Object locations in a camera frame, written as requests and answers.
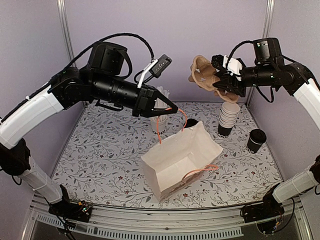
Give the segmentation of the brown cardboard cup carrier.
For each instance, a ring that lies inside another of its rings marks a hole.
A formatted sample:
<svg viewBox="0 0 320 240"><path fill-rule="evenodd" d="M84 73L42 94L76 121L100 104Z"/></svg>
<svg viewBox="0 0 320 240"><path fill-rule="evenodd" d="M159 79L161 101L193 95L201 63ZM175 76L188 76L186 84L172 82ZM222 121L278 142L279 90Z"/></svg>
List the brown cardboard cup carrier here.
<svg viewBox="0 0 320 240"><path fill-rule="evenodd" d="M215 96L220 97L223 101L235 104L239 97L231 92L214 87L213 84L220 81L220 78L215 74L217 70L212 66L211 62L202 55L197 55L193 58L190 66L190 76L188 81L195 83L199 88L208 92L213 92Z"/></svg>

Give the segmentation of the stack of paper cups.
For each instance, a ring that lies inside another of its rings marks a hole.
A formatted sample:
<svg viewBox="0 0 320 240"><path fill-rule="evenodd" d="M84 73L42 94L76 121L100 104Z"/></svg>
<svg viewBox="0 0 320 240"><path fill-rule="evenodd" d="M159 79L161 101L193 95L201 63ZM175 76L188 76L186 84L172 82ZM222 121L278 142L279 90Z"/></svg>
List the stack of paper cups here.
<svg viewBox="0 0 320 240"><path fill-rule="evenodd" d="M227 138L236 124L240 113L240 106L237 103L224 102L218 118L218 135Z"/></svg>

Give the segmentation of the white paper bag orange handles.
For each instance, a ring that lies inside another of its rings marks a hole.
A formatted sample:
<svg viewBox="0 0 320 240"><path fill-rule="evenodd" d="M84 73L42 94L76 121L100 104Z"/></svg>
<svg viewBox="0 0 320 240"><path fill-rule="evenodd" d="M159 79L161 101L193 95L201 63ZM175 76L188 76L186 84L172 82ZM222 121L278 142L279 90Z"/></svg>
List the white paper bag orange handles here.
<svg viewBox="0 0 320 240"><path fill-rule="evenodd" d="M223 148L206 131L204 123L179 130L161 139L142 155L145 179L155 198L162 202L196 181L204 171L216 170L214 160Z"/></svg>

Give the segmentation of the black paper coffee cup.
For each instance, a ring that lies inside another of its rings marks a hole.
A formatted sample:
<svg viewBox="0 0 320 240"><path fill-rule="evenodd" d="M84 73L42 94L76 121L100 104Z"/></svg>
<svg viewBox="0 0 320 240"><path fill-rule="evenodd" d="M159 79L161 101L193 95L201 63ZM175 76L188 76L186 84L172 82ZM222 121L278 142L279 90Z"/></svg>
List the black paper coffee cup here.
<svg viewBox="0 0 320 240"><path fill-rule="evenodd" d="M258 142L255 142L254 140L252 140L252 138L250 137L248 139L248 142L247 142L247 146L246 146L246 149L249 153L251 154L256 154L258 152L258 150L261 148L263 144L262 143L258 143Z"/></svg>

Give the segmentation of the black plastic cup lid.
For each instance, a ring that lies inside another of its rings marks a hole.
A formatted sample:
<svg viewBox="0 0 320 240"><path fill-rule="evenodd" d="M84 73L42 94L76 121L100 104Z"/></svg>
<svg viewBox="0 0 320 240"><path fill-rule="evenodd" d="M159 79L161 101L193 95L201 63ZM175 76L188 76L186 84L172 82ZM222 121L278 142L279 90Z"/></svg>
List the black plastic cup lid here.
<svg viewBox="0 0 320 240"><path fill-rule="evenodd" d="M265 132L258 128L250 131L249 138L253 143L257 145L262 145L267 140Z"/></svg>

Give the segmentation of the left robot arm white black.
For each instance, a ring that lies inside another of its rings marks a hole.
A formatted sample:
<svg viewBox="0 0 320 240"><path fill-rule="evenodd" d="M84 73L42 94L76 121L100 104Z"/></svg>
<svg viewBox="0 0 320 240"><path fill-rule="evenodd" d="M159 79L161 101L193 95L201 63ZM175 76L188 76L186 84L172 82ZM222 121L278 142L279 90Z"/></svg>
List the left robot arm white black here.
<svg viewBox="0 0 320 240"><path fill-rule="evenodd" d="M133 67L126 47L112 43L106 36L85 51L90 56L84 67L76 68L68 63L0 120L1 169L26 182L63 217L74 213L74 205L66 189L49 178L32 158L24 139L27 133L79 102L95 103L116 112L129 108L134 117L158 117L178 111L171 100L149 85L151 79L159 78L172 63L167 55L152 57L135 75L134 82L128 82L127 76L121 75L123 64L129 69Z"/></svg>

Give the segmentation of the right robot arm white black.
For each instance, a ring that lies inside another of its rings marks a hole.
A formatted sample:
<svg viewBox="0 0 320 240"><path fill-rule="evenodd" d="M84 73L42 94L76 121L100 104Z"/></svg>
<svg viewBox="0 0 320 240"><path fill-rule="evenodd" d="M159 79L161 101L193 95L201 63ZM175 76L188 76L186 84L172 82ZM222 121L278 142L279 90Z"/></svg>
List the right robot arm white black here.
<svg viewBox="0 0 320 240"><path fill-rule="evenodd" d="M254 48L254 66L246 66L233 55L238 48L251 44ZM214 55L211 65L218 70L219 81L213 86L219 90L245 97L246 89L270 87L278 91L284 88L311 117L316 126L320 125L320 85L312 71L305 65L282 54L279 40L267 37L245 40L237 44L228 55ZM258 213L269 218L286 200L302 195L320 184L320 159L290 179L272 187L263 197Z"/></svg>

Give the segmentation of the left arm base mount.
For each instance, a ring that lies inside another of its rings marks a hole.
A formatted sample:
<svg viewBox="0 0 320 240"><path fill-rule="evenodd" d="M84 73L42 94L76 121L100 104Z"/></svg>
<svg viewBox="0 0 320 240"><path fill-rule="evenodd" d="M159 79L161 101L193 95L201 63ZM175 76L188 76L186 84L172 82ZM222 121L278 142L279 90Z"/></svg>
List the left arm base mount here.
<svg viewBox="0 0 320 240"><path fill-rule="evenodd" d="M57 203L50 203L48 212L58 217L88 223L92 214L92 205L84 200L77 203L70 202L66 188L61 184L59 186L62 191L62 198Z"/></svg>

